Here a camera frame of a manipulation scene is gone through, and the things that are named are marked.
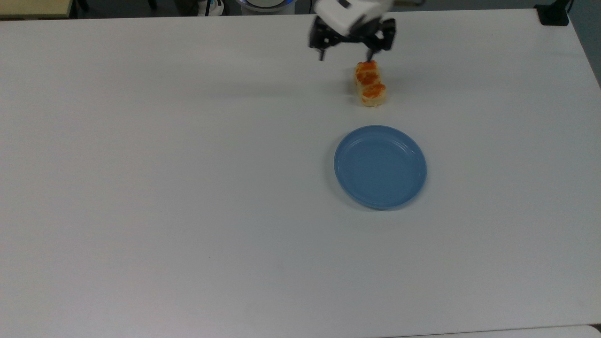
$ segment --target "blue plate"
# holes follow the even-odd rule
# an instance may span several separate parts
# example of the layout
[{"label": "blue plate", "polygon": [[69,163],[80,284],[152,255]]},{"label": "blue plate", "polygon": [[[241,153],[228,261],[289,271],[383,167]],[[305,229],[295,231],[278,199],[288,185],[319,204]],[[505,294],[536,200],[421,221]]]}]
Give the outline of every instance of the blue plate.
[{"label": "blue plate", "polygon": [[334,171],[343,189],[364,206],[392,209],[414,198],[426,181],[426,159],[411,137],[386,126],[346,135]]}]

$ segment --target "bread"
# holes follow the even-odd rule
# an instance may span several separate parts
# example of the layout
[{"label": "bread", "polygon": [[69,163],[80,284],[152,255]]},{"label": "bread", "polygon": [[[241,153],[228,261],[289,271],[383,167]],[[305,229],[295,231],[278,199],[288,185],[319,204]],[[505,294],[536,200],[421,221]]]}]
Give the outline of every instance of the bread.
[{"label": "bread", "polygon": [[375,61],[360,62],[355,67],[355,85],[361,103],[367,107],[381,105],[386,100],[386,86]]}]

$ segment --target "white object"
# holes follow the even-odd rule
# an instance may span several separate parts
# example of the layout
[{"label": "white object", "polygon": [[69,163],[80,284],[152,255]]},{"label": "white object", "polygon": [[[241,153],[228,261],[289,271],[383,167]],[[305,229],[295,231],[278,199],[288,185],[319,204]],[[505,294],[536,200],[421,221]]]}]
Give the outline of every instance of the white object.
[{"label": "white object", "polygon": [[392,0],[317,0],[315,13],[337,33],[348,36],[354,25],[372,21],[391,8]]},{"label": "white object", "polygon": [[282,1],[282,0],[246,0],[248,3],[255,5],[257,7],[262,7],[262,8],[266,8],[266,7],[273,7],[276,5],[281,4],[282,2],[286,2],[286,1]]},{"label": "white object", "polygon": [[198,1],[198,16],[205,16],[207,3],[210,1],[209,16],[220,16],[224,12],[224,3],[217,0]]},{"label": "white object", "polygon": [[[390,16],[377,109],[354,93],[365,48],[318,62],[312,16],[2,22],[0,337],[601,322],[601,90],[572,26]],[[368,124],[426,156],[401,210],[334,176]]]},{"label": "white object", "polygon": [[247,0],[236,0],[242,9],[242,15],[266,15],[266,14],[277,14],[277,15],[291,15],[294,14],[294,4],[296,0],[284,0],[279,1],[277,4],[266,7],[267,3],[260,3],[261,5],[255,5]]}]

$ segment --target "robotic arm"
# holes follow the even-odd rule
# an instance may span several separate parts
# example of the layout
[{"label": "robotic arm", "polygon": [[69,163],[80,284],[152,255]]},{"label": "robotic arm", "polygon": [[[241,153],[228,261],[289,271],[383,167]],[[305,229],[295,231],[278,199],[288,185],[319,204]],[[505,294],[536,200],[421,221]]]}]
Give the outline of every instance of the robotic arm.
[{"label": "robotic arm", "polygon": [[382,21],[382,15],[393,5],[422,5],[394,0],[318,0],[317,17],[311,27],[309,47],[320,52],[323,61],[326,49],[341,42],[363,43],[368,48],[367,61],[379,51],[392,47],[396,34],[394,19]]}]

